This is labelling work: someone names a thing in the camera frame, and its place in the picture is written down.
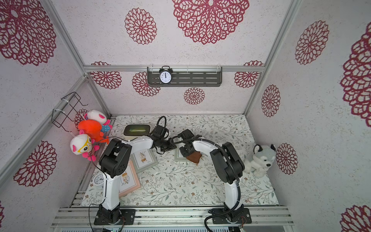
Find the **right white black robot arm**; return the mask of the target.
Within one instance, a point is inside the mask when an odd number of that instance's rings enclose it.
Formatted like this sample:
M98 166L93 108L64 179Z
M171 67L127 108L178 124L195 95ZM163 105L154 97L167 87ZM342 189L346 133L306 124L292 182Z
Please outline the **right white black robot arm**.
M219 145L200 135L193 135L188 129L170 138L169 141L172 145L184 144L181 148L187 157L195 152L207 155L214 165L217 176L224 183L224 204L227 210L236 211L241 207L240 178L245 166L232 143Z

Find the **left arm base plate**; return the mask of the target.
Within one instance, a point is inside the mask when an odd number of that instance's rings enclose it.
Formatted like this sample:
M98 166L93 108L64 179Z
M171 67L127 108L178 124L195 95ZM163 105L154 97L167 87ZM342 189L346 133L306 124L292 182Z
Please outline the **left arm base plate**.
M120 205L108 210L99 205L94 225L132 225L134 223L135 209L120 209Z

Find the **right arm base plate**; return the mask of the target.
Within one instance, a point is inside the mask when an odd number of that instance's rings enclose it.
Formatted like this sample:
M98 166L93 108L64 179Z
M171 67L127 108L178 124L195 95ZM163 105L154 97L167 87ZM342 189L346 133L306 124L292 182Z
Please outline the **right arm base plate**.
M208 211L210 216L206 218L206 221L213 221L213 224L251 224L252 218L250 211L244 205L241 205L236 210L226 213L228 207L224 205L223 208L212 208Z

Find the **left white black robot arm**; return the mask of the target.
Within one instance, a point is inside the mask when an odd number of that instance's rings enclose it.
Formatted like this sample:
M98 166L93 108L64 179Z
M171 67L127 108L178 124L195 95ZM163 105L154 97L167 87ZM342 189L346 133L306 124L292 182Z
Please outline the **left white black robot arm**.
M167 140L167 119L162 116L158 119L155 128L150 134L126 141L120 137L112 137L108 146L100 157L100 170L105 175L103 185L104 198L101 207L113 211L120 208L119 183L122 174L126 171L130 156L133 153L152 148L159 148L162 152L176 149Z

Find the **brown cloth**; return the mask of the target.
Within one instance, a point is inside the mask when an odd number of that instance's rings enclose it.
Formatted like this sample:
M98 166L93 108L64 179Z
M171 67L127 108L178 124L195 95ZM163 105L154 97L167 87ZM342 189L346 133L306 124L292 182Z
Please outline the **brown cloth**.
M186 156L186 159L195 163L195 164L199 164L201 157L202 157L202 154L200 152L196 151L196 152L193 152L192 154Z

